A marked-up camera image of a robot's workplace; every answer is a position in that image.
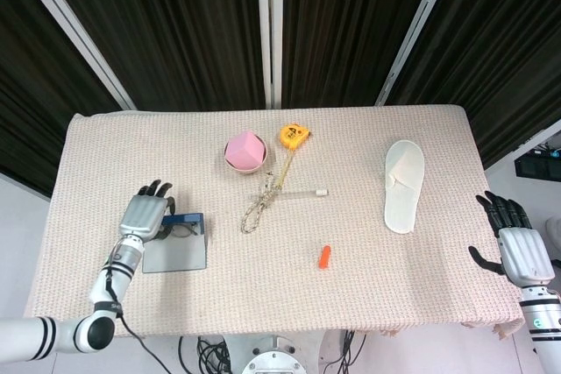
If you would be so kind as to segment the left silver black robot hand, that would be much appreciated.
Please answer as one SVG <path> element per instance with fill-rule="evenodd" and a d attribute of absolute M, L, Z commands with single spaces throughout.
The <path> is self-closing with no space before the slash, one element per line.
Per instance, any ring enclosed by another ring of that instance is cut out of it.
<path fill-rule="evenodd" d="M 154 180 L 132 196 L 118 225 L 120 236 L 135 236 L 150 242 L 162 231 L 163 219 L 176 212 L 175 198 L 168 192 L 173 184 Z"/>

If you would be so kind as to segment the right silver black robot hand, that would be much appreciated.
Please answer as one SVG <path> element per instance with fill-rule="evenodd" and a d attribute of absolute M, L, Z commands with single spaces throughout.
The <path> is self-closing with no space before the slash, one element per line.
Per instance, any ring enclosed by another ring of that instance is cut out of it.
<path fill-rule="evenodd" d="M 468 251 L 474 263 L 489 272 L 504 276 L 513 285 L 523 289 L 532 286 L 547 286 L 555 272 L 549 254 L 539 232 L 533 229 L 529 218 L 519 203 L 486 191 L 476 196 L 484 209 L 501 261 L 484 259 L 476 247 Z"/>

